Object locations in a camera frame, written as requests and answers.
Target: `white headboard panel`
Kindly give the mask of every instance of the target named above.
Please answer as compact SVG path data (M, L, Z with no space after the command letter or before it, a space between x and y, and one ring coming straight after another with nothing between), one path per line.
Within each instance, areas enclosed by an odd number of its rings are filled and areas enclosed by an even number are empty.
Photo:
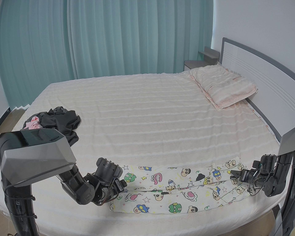
M247 101L275 132L278 140L295 127L295 73L248 46L223 38L220 63L253 80L258 93Z

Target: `outlined star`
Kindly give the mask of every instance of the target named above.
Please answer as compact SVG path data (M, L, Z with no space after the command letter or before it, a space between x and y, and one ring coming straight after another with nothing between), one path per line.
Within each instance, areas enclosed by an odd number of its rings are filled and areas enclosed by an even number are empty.
M144 202L148 202L148 203L150 202L150 199L148 197L145 197L143 200Z
M195 186L195 185L194 185L194 183L191 182L191 183L188 183L187 188L189 188L189 187L193 187L193 186Z

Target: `cartoon pajamas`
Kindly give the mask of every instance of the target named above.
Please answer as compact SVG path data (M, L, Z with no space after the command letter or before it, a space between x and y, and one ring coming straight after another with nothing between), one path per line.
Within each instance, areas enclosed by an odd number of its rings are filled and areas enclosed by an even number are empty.
M240 201L249 185L231 170L246 168L239 157L209 168L124 166L126 190L112 203L115 212L182 214L205 211Z

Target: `folded clothes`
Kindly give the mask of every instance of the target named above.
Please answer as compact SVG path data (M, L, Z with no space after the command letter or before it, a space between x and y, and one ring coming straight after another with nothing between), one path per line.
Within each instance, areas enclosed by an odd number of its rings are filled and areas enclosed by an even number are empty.
M244 168L247 167L239 157L207 168L124 165L123 174L128 185L111 203L110 210L181 214L229 205L255 192L230 174L231 170Z
M33 119L34 121L39 119L40 128L56 129L61 132L66 136L70 146L79 140L77 133L73 130L78 127L81 119L80 116L76 115L75 111L68 111L62 106L58 106L53 110L50 109L49 112L34 114L24 123L23 129L38 129L37 123L32 123Z

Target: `tiled floor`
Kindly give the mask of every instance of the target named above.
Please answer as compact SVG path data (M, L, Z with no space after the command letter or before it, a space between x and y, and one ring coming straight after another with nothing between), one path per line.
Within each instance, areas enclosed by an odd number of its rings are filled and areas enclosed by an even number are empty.
M4 122L0 125L0 133L12 131L12 129L19 121L24 112L25 110L23 109L13 110L4 120ZM264 214L263 216L259 217L258 219L222 236L266 236L269 231L266 231L265 229L271 228L273 223L274 216L272 211L270 211ZM16 233L15 228L13 226L11 218L3 215L2 212L0 212L0 236L6 236L8 233L14 235Z

